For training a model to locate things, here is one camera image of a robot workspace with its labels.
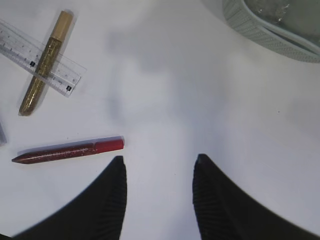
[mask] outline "beige pen cap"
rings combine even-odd
[[[62,11],[51,33],[51,37],[63,42],[66,38],[73,17],[74,16],[71,13]]]

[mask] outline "ruler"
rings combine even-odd
[[[86,69],[61,54],[47,78],[36,73],[45,45],[0,19],[0,53],[69,97]]]

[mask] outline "white table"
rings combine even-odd
[[[320,65],[250,42],[222,21],[221,3],[203,1],[1,0],[0,17],[44,43],[60,10],[73,10],[64,55],[87,72],[70,98],[49,89],[21,117],[31,76],[0,56],[8,141],[0,148],[0,233],[51,215],[123,155],[121,239],[200,239],[192,179],[206,153],[260,203],[320,234]],[[22,150],[110,136],[124,136],[125,149],[11,162]]]

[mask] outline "red crayon cap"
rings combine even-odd
[[[112,141],[103,141],[103,142],[97,142],[94,146],[96,153],[105,153],[110,151],[116,151],[123,149],[125,146],[123,139],[117,139]]]

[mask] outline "plastic container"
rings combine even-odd
[[[294,60],[320,63],[320,0],[223,0],[223,14],[255,43]]]

